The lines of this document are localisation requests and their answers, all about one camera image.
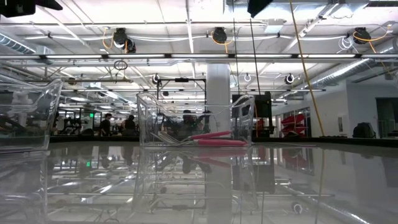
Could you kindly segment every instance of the metal frame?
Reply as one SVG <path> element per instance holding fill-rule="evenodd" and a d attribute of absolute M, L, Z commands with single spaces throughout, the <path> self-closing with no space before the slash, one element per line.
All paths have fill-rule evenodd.
<path fill-rule="evenodd" d="M 160 78 L 158 79 L 157 83 L 156 83 L 156 98 L 159 100 L 159 91 L 162 90 L 167 84 L 169 84 L 169 82 L 174 81 L 174 82 L 179 82 L 178 79 L 180 78 Z M 206 84 L 206 78 L 184 78 L 183 80 L 189 82 L 189 81 L 193 81 L 196 85 L 199 86 L 199 88 L 205 92 L 205 104 L 206 104 L 206 88 L 207 88 L 207 84 Z M 159 85 L 162 81 L 166 81 L 166 83 L 164 85 L 162 85 L 162 88 L 159 89 Z M 201 85 L 199 85 L 199 83 L 197 81 L 202 81 L 203 83 L 205 83 L 205 88 L 203 89 L 201 87 Z"/>

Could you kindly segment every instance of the orange cable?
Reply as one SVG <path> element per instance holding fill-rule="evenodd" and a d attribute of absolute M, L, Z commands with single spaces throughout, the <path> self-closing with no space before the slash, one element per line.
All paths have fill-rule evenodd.
<path fill-rule="evenodd" d="M 371 46 L 373 52 L 374 52 L 375 54 L 377 54 L 376 50 L 375 50 L 374 47 L 373 47 L 372 42 L 369 42 L 369 45 Z M 382 64 L 382 66 L 384 67 L 384 69 L 387 71 L 387 73 L 388 73 L 390 76 L 393 76 L 393 74 L 391 74 L 390 70 L 388 70 L 388 68 L 386 67 L 386 65 L 385 65 L 383 62 L 381 62 L 381 64 Z"/>
<path fill-rule="evenodd" d="M 362 39 L 362 38 L 359 38 L 359 37 L 355 36 L 356 33 L 357 33 L 356 31 L 353 33 L 353 36 L 355 37 L 355 39 L 362 40 L 362 41 L 367 41 L 367 42 L 372 42 L 372 41 L 376 41 L 376 40 L 381 40 L 381 39 L 385 38 L 386 35 L 388 34 L 388 33 L 386 32 L 383 36 L 378 37 L 378 38 L 376 38 L 376 39 Z"/>
<path fill-rule="evenodd" d="M 104 47 L 105 47 L 106 49 L 112 48 L 112 46 L 113 46 L 113 34 L 112 34 L 112 40 L 111 40 L 111 46 L 110 46 L 110 47 L 108 47 L 108 46 L 105 44 L 105 39 L 102 39 L 102 44 L 104 45 Z"/>
<path fill-rule="evenodd" d="M 218 44 L 218 45 L 224 45 L 224 46 L 225 46 L 225 53 L 227 53 L 227 54 L 228 54 L 228 48 L 227 48 L 227 45 L 228 45 L 228 44 L 230 44 L 230 43 L 232 43 L 232 41 L 234 41 L 234 40 L 231 40 L 231 41 L 229 41 L 228 43 L 223 43 L 223 44 L 220 44 L 220 43 L 217 43 L 217 41 L 215 41 L 215 40 L 214 40 L 214 38 L 213 38 L 213 31 L 211 31 L 211 33 L 210 33 L 210 36 L 211 36 L 211 39 L 212 39 L 212 41 L 213 41 L 215 44 Z"/>

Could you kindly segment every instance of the white wall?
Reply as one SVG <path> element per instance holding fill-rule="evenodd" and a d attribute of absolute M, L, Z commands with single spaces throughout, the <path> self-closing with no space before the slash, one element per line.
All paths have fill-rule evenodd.
<path fill-rule="evenodd" d="M 346 82 L 339 82 L 337 86 L 326 87 L 326 92 L 314 92 L 320 119 L 326 136 L 349 135 L 348 103 Z M 288 101 L 288 105 L 276 106 L 272 115 L 283 114 L 293 110 L 310 107 L 312 137 L 322 136 L 315 107 L 310 94 L 305 95 L 303 101 Z M 343 118 L 343 132 L 339 133 L 338 117 Z"/>
<path fill-rule="evenodd" d="M 391 82 L 391 85 L 347 84 L 349 125 L 351 127 L 351 135 L 358 123 L 369 122 L 371 123 L 373 130 L 376 132 L 376 137 L 379 138 L 379 133 L 377 131 L 378 123 L 376 98 L 398 98 L 398 86 L 393 85 L 393 83 L 394 82 Z"/>

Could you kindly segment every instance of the person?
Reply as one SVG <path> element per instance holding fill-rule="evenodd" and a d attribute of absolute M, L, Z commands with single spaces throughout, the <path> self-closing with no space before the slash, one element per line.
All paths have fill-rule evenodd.
<path fill-rule="evenodd" d="M 52 123 L 52 134 L 57 134 L 58 133 L 58 117 L 59 116 L 60 116 L 60 113 L 57 111 L 55 113 L 54 122 Z"/>
<path fill-rule="evenodd" d="M 101 121 L 99 125 L 99 136 L 110 136 L 111 135 L 111 122 L 112 114 L 107 113 L 105 119 Z"/>
<path fill-rule="evenodd" d="M 122 122 L 123 136 L 133 136 L 136 133 L 136 123 L 134 122 L 134 115 L 129 115 L 129 118 Z"/>

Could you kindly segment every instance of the overhead rail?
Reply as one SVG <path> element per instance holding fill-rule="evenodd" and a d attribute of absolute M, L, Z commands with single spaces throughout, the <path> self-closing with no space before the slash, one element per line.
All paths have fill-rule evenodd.
<path fill-rule="evenodd" d="M 89 90 L 89 89 L 81 89 L 81 90 L 62 90 L 62 92 L 98 92 L 98 91 L 113 91 L 113 92 L 158 92 L 157 89 L 108 89 L 108 90 Z M 184 88 L 165 88 L 162 91 L 169 91 L 169 92 L 173 92 L 173 91 L 203 91 L 200 88 L 197 89 L 184 89 Z M 240 89 L 240 91 L 245 91 L 245 92 L 249 92 L 249 91 L 259 91 L 258 89 Z M 286 90 L 286 89 L 260 89 L 260 91 L 274 91 L 274 92 L 293 92 L 293 93 L 297 93 L 297 92 L 309 92 L 310 90 Z M 319 89 L 319 90 L 312 90 L 312 91 L 326 91 L 326 89 Z"/>
<path fill-rule="evenodd" d="M 353 59 L 371 58 L 371 59 L 386 59 L 397 58 L 398 54 L 304 54 L 305 58 L 318 59 Z M 280 58 L 300 58 L 300 54 L 256 54 L 257 58 L 280 59 Z M 88 55 L 0 55 L 2 60 L 94 60 L 94 59 L 148 59 L 148 58 L 209 58 L 209 59 L 223 59 L 223 58 L 254 58 L 254 54 L 88 54 Z"/>

